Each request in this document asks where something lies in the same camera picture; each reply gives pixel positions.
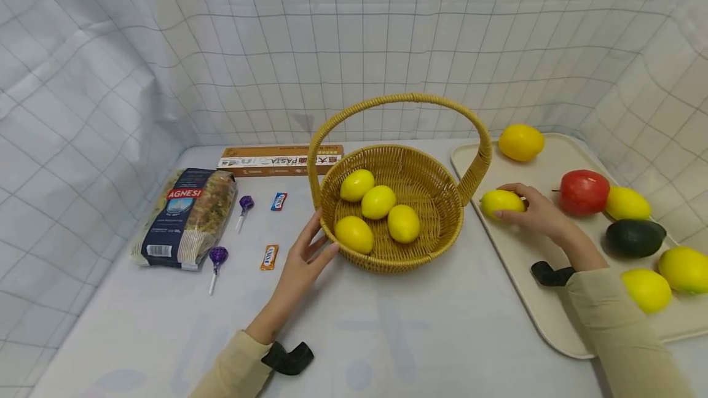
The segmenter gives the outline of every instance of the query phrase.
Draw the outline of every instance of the agnesi pasta package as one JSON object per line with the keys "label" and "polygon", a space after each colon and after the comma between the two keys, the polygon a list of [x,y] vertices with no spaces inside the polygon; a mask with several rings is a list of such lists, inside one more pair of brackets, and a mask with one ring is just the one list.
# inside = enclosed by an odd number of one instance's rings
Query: agnesi pasta package
{"label": "agnesi pasta package", "polygon": [[187,168],[167,180],[130,257],[140,266],[196,271],[217,244],[236,195],[227,171]]}

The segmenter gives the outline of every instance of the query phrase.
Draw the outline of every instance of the white tray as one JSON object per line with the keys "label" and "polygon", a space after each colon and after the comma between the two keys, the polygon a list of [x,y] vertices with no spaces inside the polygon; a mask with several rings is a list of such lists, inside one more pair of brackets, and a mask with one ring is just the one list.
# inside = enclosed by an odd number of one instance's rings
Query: white tray
{"label": "white tray", "polygon": [[[537,284],[530,268],[540,260],[550,263],[554,269],[569,266],[563,252],[549,239],[534,233],[521,231],[518,227],[488,220],[479,211],[481,196],[504,183],[520,181],[532,185],[547,197],[555,200],[551,189],[558,189],[565,173],[587,169],[603,174],[616,185],[604,166],[592,157],[575,140],[563,134],[545,134],[544,150],[535,160],[527,163],[514,162],[499,153],[494,154],[484,179],[474,195],[473,205],[481,218],[497,253],[506,268],[512,283],[531,315],[541,336],[555,350],[574,358],[592,358],[595,353],[579,325],[572,305],[563,289],[543,287]],[[452,166],[461,176],[477,153],[479,143],[464,145],[452,151]],[[595,241],[599,249],[610,219],[600,213],[576,221]],[[655,268],[658,257],[674,241],[667,237],[662,248],[651,257],[639,260],[620,261],[607,257],[610,266],[618,275],[631,268]],[[674,341],[708,332],[708,295],[689,296],[676,294],[665,310],[648,316],[649,324],[662,341]]]}

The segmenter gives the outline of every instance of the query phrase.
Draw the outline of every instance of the hand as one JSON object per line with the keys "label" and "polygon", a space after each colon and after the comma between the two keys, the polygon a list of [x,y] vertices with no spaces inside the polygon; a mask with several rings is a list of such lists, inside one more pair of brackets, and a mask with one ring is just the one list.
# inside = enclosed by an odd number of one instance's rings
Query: hand
{"label": "hand", "polygon": [[563,249],[578,272],[609,267],[590,237],[536,188],[511,183],[503,184],[499,189],[511,190],[526,198],[528,208],[526,212],[499,211],[495,213],[497,217],[548,236]]}
{"label": "hand", "polygon": [[551,240],[562,240],[565,235],[582,232],[579,227],[553,202],[544,197],[536,188],[521,183],[503,184],[498,189],[510,190],[519,197],[526,198],[526,212],[499,211],[495,213],[502,220],[512,222],[534,232],[540,232]]}
{"label": "hand", "polygon": [[280,274],[273,296],[246,329],[246,333],[259,343],[270,344],[275,341],[280,329],[288,322],[297,304],[320,276],[322,269],[325,269],[339,252],[339,244],[333,243],[320,255],[314,255],[327,243],[326,235],[312,242],[320,231],[321,216],[320,208],[300,232],[285,259],[283,273]]}

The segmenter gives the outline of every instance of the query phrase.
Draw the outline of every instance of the finger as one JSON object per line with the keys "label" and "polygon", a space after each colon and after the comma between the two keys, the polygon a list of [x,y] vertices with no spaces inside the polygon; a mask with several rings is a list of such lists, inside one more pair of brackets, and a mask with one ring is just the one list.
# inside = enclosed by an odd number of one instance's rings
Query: finger
{"label": "finger", "polygon": [[311,271],[313,272],[314,278],[320,276],[322,269],[325,269],[327,264],[329,264],[334,256],[339,252],[339,244],[332,243],[325,250],[323,250],[320,255],[317,255],[316,259],[313,259],[309,264]]}
{"label": "finger", "polygon": [[515,225],[521,225],[526,220],[525,213],[517,211],[495,211],[494,215]]}
{"label": "finger", "polygon": [[307,246],[307,249],[303,251],[302,253],[302,258],[307,262],[309,259],[314,255],[314,253],[317,252],[317,250],[320,250],[322,246],[327,243],[327,240],[329,238],[326,235],[322,235],[320,238],[314,241],[311,245]]}
{"label": "finger", "polygon": [[307,222],[307,225],[302,229],[300,235],[295,240],[294,246],[298,249],[306,249],[311,243],[313,237],[320,231],[320,217],[322,216],[322,208],[313,213],[312,217]]}
{"label": "finger", "polygon": [[536,188],[528,187],[527,185],[521,183],[503,184],[497,189],[510,190],[521,197],[526,197],[529,201],[534,201],[534,199],[538,199],[538,197],[543,197],[543,194],[541,194]]}

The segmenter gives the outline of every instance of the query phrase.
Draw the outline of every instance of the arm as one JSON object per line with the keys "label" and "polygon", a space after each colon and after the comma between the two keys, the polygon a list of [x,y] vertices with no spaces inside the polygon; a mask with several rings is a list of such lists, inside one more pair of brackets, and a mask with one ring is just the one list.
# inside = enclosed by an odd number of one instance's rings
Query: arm
{"label": "arm", "polygon": [[339,250],[338,245],[331,244],[315,257],[327,240],[321,236],[312,243],[320,231],[320,216],[321,211],[312,216],[290,248],[270,301],[245,331],[238,331],[228,342],[190,398],[254,398],[264,387],[271,369],[261,358],[270,351],[300,299]]}
{"label": "arm", "polygon": [[590,237],[538,190],[519,183],[499,189],[516,192],[529,205],[524,213],[502,211],[499,218],[549,236],[577,271],[568,282],[568,293],[615,397],[694,397],[674,357]]}
{"label": "arm", "polygon": [[618,274],[608,268],[578,272],[567,289],[616,398],[694,397]]}

